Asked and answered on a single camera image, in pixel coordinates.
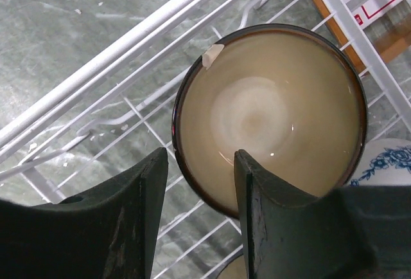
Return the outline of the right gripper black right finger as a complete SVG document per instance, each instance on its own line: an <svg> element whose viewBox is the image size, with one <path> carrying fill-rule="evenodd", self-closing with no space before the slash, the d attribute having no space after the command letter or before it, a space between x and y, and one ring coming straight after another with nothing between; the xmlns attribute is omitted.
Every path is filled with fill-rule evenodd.
<svg viewBox="0 0 411 279"><path fill-rule="evenodd" d="M359 278L410 269L410 188L343 186L318 198L234 155L249 278Z"/></svg>

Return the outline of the blue patterned white bowl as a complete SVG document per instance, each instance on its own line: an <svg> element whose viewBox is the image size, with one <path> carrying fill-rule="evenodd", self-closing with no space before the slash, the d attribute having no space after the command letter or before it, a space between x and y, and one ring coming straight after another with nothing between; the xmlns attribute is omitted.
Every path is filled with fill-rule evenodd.
<svg viewBox="0 0 411 279"><path fill-rule="evenodd" d="M365 145L348 186L409 186L410 141L377 139Z"/></svg>

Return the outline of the dark bowl beige inside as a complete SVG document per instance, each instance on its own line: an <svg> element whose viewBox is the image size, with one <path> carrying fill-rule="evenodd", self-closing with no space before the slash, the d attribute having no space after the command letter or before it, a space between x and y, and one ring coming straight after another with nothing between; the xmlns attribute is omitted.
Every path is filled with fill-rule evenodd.
<svg viewBox="0 0 411 279"><path fill-rule="evenodd" d="M222 37L184 77L172 116L182 175L238 218L234 155L316 197L347 183L362 156L367 102L351 61L314 31L259 24Z"/></svg>

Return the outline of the white wire dish rack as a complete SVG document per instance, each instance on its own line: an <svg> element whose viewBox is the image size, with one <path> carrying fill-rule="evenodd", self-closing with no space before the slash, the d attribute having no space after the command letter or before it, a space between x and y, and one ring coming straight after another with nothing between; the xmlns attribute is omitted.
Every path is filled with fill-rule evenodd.
<svg viewBox="0 0 411 279"><path fill-rule="evenodd" d="M5 127L99 52L170 0L1 0L1 126ZM106 76L1 163L1 198L25 206L58 202L168 151L168 180L153 278L216 278L241 250L240 225L208 207L174 159L171 115L181 76L221 36L289 23L332 40L312 0L206 0L129 64Z"/></svg>

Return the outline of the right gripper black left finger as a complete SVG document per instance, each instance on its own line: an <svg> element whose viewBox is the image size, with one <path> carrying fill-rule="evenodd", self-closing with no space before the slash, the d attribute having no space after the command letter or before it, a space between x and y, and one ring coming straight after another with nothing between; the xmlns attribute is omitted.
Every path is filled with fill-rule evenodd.
<svg viewBox="0 0 411 279"><path fill-rule="evenodd" d="M167 177L158 148L58 204L1 201L1 277L149 278Z"/></svg>

